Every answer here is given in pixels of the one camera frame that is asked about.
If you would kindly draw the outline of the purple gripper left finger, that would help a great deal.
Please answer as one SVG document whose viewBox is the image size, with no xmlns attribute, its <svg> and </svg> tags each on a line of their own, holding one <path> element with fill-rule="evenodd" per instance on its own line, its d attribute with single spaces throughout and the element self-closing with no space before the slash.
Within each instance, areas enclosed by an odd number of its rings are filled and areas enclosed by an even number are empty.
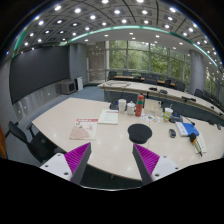
<svg viewBox="0 0 224 224">
<path fill-rule="evenodd" d="M 66 162 L 72 172 L 71 182 L 80 184 L 88 159 L 91 154 L 91 144 L 87 143 L 65 154 Z"/>
</svg>

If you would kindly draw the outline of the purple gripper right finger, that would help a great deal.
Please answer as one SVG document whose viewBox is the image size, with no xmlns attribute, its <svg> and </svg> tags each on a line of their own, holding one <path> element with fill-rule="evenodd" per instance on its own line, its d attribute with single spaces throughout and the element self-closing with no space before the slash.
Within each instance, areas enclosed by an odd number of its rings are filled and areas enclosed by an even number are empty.
<svg viewBox="0 0 224 224">
<path fill-rule="evenodd" d="M 152 173 L 160 159 L 160 156 L 138 144 L 133 145 L 133 156 L 143 185 L 148 185 L 152 182 Z"/>
</svg>

